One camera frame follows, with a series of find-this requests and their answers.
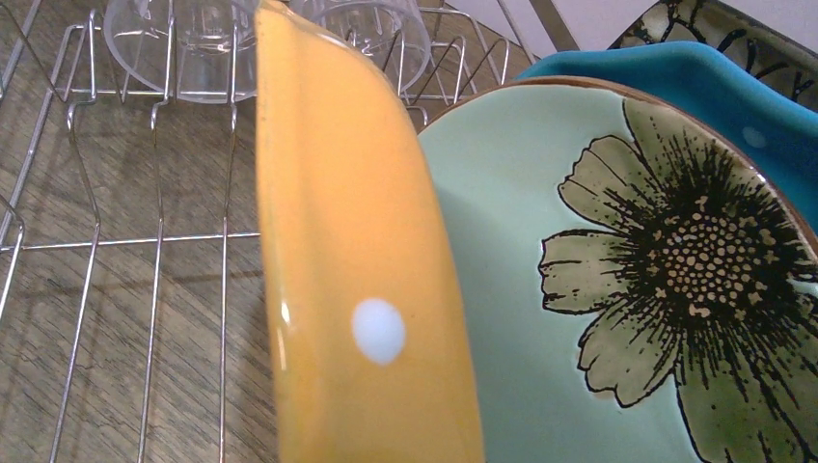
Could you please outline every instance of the teal plate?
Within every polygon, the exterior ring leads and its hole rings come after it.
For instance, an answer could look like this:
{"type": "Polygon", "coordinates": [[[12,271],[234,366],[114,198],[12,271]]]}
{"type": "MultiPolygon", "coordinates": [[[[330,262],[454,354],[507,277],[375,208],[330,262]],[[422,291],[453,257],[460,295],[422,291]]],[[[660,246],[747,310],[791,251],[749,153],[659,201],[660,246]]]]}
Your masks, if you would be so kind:
{"type": "Polygon", "coordinates": [[[522,84],[420,135],[488,461],[815,461],[814,233],[655,97],[522,84]]]}

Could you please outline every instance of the flower center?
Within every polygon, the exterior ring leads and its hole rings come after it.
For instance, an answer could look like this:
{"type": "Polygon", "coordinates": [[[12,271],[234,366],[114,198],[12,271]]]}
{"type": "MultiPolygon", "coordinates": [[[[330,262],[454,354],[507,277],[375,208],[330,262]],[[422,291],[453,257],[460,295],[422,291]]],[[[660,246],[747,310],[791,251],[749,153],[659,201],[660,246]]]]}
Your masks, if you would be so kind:
{"type": "Polygon", "coordinates": [[[653,233],[648,273],[658,279],[656,296],[682,298],[690,317],[713,311],[743,320],[761,302],[767,286],[753,277],[778,260],[776,240],[753,217],[709,215],[706,198],[688,219],[668,217],[653,233]]]}

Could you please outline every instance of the white polka dot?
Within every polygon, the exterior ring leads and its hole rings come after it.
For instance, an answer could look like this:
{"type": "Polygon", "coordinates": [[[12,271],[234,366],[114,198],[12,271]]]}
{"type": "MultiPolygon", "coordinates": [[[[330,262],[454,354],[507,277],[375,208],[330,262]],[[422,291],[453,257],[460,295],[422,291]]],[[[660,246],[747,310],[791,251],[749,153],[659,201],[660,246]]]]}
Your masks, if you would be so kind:
{"type": "Polygon", "coordinates": [[[352,314],[352,336],[361,352],[378,365],[390,364],[406,343],[400,312],[382,299],[367,299],[352,314]]]}
{"type": "Polygon", "coordinates": [[[744,141],[753,148],[764,148],[767,146],[767,138],[763,133],[752,127],[744,127],[742,129],[744,141]]]}

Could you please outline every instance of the flower petal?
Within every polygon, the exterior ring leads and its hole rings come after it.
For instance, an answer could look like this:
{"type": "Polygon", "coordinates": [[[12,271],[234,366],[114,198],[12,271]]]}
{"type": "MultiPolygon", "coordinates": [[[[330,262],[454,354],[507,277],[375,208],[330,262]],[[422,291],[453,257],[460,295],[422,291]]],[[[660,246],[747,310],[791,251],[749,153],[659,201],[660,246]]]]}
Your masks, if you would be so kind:
{"type": "Polygon", "coordinates": [[[818,331],[807,319],[802,322],[763,340],[747,332],[683,344],[678,396],[703,460],[816,458],[818,331]]]}
{"type": "Polygon", "coordinates": [[[569,230],[546,239],[539,265],[543,308],[588,313],[608,307],[627,287],[617,276],[626,246],[626,239],[603,231],[569,230]]]}
{"type": "Polygon", "coordinates": [[[634,147],[612,135],[583,150],[559,196],[587,220],[625,232],[641,227],[641,214],[664,206],[652,181],[634,147]]]}
{"type": "Polygon", "coordinates": [[[623,407],[650,395],[668,377],[678,351],[678,336],[664,319],[658,300],[622,300],[606,310],[580,339],[579,368],[588,388],[613,391],[623,407]]]}
{"type": "Polygon", "coordinates": [[[702,175],[698,169],[707,166],[711,149],[729,151],[694,120],[679,117],[669,106],[633,98],[625,98],[623,105],[638,156],[663,189],[677,187],[680,181],[696,181],[689,177],[702,175]]]}

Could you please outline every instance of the yellow dish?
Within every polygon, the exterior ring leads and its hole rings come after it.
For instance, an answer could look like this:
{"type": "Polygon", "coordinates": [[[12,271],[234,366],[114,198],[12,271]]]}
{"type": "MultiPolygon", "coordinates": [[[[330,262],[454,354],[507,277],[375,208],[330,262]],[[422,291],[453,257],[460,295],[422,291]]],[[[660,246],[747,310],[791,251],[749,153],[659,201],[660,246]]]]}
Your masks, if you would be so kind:
{"type": "Polygon", "coordinates": [[[284,4],[256,26],[280,461],[483,462],[463,303],[406,111],[374,64],[284,4]]]}

